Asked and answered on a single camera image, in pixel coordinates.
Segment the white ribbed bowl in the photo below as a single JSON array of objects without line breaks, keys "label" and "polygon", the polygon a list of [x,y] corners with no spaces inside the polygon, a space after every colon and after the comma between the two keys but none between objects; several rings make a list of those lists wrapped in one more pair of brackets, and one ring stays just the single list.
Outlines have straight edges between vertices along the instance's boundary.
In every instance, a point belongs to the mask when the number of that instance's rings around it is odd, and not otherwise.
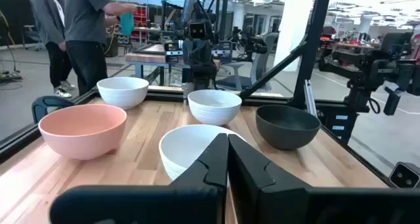
[{"label": "white ribbed bowl", "polygon": [[104,102],[130,109],[146,98],[149,82],[136,77],[114,77],[102,79],[96,86]]},{"label": "white ribbed bowl", "polygon": [[228,91],[203,89],[189,93],[188,104],[193,117],[199,122],[226,125],[240,111],[242,99]]},{"label": "white ribbed bowl", "polygon": [[219,133],[243,139],[227,128],[205,124],[185,125],[167,132],[159,142],[159,154],[169,178],[174,181],[186,171]]}]

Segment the grey office chair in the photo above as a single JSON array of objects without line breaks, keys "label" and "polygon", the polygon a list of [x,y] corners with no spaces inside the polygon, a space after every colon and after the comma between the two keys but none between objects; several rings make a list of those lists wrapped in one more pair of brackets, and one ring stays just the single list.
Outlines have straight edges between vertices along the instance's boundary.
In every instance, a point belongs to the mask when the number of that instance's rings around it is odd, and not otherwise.
[{"label": "grey office chair", "polygon": [[267,71],[268,57],[278,36],[279,33],[274,32],[266,34],[262,38],[253,38],[255,43],[262,43],[264,45],[262,45],[262,51],[256,50],[256,57],[251,59],[250,76],[241,76],[239,74],[239,69],[244,65],[245,61],[230,62],[226,65],[234,70],[234,75],[217,80],[216,85],[223,89],[241,91],[256,83]]}]

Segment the wooden workbench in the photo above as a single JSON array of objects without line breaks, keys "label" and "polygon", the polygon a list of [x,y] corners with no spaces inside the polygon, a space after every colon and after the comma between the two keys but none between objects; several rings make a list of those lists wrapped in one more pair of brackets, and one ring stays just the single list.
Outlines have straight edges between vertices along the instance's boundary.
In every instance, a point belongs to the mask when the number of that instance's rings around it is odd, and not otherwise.
[{"label": "wooden workbench", "polygon": [[135,76],[151,84],[182,87],[188,83],[189,66],[179,58],[177,63],[166,62],[162,44],[147,44],[125,54],[125,60],[135,66]]}]

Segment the black box with label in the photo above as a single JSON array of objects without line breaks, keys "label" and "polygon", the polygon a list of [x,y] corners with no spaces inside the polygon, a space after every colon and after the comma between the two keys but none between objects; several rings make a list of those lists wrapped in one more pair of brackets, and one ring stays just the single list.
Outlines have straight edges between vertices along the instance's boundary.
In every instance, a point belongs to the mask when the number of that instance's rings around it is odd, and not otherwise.
[{"label": "black box with label", "polygon": [[178,63],[182,52],[182,40],[169,40],[164,43],[166,63]]},{"label": "black box with label", "polygon": [[231,41],[219,41],[217,44],[212,46],[212,57],[220,60],[221,62],[232,61],[232,42]]}]

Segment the pink bowl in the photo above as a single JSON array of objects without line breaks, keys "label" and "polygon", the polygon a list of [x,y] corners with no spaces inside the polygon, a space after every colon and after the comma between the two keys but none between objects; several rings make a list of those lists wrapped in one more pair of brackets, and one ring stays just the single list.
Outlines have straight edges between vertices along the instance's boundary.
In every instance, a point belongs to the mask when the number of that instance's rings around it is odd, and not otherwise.
[{"label": "pink bowl", "polygon": [[98,158],[120,147],[127,113],[109,104],[84,104],[44,116],[38,128],[56,153],[76,160]]}]

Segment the silver bracket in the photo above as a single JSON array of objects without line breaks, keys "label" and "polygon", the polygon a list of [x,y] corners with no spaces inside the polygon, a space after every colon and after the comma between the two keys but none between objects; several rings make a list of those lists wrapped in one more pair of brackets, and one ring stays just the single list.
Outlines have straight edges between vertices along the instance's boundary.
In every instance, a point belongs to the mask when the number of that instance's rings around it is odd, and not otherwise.
[{"label": "silver bracket", "polygon": [[316,104],[314,101],[313,93],[312,93],[312,86],[309,79],[304,81],[304,96],[305,96],[305,103],[306,109],[308,113],[312,114],[316,118],[318,117]]}]

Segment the teal cup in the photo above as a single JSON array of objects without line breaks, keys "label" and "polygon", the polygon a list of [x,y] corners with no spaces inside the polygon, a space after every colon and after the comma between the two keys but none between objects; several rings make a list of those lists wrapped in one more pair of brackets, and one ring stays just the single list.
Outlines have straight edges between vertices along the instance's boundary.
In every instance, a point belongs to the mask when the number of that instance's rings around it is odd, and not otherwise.
[{"label": "teal cup", "polygon": [[120,26],[123,35],[131,35],[134,30],[134,16],[133,13],[128,12],[120,16]]}]

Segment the white column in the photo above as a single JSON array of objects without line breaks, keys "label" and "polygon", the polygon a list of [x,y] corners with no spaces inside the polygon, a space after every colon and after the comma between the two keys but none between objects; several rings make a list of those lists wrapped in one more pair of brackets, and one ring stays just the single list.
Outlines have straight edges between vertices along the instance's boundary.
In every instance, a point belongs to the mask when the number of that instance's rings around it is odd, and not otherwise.
[{"label": "white column", "polygon": [[277,65],[302,41],[314,0],[285,0],[274,64]]}]

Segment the person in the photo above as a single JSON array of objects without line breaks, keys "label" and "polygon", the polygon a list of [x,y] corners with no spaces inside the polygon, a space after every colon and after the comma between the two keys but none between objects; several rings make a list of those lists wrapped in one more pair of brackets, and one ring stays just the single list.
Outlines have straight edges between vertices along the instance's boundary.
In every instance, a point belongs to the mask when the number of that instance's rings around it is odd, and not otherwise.
[{"label": "person", "polygon": [[65,43],[64,0],[30,0],[35,27],[49,54],[49,77],[53,93],[70,98],[69,89],[75,86],[68,81],[72,70]]},{"label": "person", "polygon": [[135,4],[113,0],[65,0],[66,51],[80,95],[108,77],[104,53],[106,28],[117,24],[122,14],[136,10]]}]

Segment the red cabinet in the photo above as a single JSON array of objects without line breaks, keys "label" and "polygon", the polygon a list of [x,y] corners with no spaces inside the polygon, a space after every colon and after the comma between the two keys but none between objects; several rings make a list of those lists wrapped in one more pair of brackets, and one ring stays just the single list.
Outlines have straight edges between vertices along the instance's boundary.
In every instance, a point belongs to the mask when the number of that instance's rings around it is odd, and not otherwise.
[{"label": "red cabinet", "polygon": [[136,7],[136,12],[133,15],[134,20],[134,27],[135,29],[132,31],[132,37],[138,37],[140,40],[145,40],[147,38],[147,33],[142,32],[140,27],[147,27],[148,21],[148,9],[147,6],[138,5]]}]

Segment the dark bowl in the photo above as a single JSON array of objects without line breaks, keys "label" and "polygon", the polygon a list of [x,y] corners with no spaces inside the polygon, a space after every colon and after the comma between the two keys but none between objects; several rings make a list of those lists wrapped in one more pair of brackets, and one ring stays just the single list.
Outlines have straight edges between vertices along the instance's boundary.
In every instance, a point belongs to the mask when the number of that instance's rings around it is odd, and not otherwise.
[{"label": "dark bowl", "polygon": [[260,106],[255,111],[261,137],[278,150],[296,150],[315,138],[321,122],[312,114],[284,105]]}]

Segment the black aluminium table frame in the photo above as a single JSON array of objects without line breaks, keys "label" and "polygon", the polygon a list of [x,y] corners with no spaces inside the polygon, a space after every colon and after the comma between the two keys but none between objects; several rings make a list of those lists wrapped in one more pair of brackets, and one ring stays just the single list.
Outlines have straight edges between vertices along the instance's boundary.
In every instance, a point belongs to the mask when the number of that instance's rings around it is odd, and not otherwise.
[{"label": "black aluminium table frame", "polygon": [[[243,100],[243,106],[265,106],[265,105],[287,105],[293,108],[302,109],[304,103],[304,80],[309,80],[314,68],[316,56],[316,48],[320,43],[322,31],[322,22],[325,20],[327,13],[327,3],[329,0],[315,0],[312,14],[310,15],[310,23],[306,27],[306,35],[301,43],[292,50],[280,63],[275,65],[261,79],[257,80],[252,86],[244,89],[239,93]],[[298,57],[301,57],[297,82],[293,97],[271,97],[257,96],[255,92],[263,86],[264,83],[272,80],[274,76],[280,73],[286,66],[291,64]],[[358,112],[349,106],[347,102],[327,101],[316,99],[315,106],[321,115],[321,129],[324,133],[331,137],[335,143],[346,150],[345,154],[351,155],[359,164],[362,164],[370,174],[375,175],[382,183],[393,187],[388,176],[375,168],[365,158],[359,155],[355,150],[348,146]],[[20,131],[12,134],[10,137],[0,142],[0,165],[7,161],[11,161],[17,154],[31,146],[32,143],[40,138],[41,133],[37,125],[29,125]]]}]

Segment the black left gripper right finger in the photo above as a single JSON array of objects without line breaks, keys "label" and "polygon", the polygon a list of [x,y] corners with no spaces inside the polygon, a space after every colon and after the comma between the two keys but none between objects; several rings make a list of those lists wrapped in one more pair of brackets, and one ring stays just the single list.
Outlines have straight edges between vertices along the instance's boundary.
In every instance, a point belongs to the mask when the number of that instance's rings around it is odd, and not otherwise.
[{"label": "black left gripper right finger", "polygon": [[229,135],[240,224],[420,224],[420,190],[313,187]]}]

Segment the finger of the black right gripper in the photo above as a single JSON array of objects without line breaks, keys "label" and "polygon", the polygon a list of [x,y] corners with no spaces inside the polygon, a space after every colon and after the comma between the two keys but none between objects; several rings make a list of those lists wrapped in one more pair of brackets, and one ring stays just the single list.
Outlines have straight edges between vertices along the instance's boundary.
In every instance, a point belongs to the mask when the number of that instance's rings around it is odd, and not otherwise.
[{"label": "finger of the black right gripper", "polygon": [[192,66],[191,67],[192,81],[194,84],[194,89],[203,89],[204,88],[204,71],[201,66]]},{"label": "finger of the black right gripper", "polygon": [[204,78],[205,78],[205,86],[207,89],[216,89],[216,74],[217,74],[217,67],[214,65],[205,65],[204,66]]}]

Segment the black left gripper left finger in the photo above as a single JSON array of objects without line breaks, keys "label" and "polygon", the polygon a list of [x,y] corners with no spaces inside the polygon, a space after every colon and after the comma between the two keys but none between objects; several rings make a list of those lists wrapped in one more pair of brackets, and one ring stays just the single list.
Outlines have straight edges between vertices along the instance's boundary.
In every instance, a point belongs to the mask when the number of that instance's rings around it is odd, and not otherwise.
[{"label": "black left gripper left finger", "polygon": [[168,185],[83,185],[51,204],[51,224],[224,224],[228,136]]}]

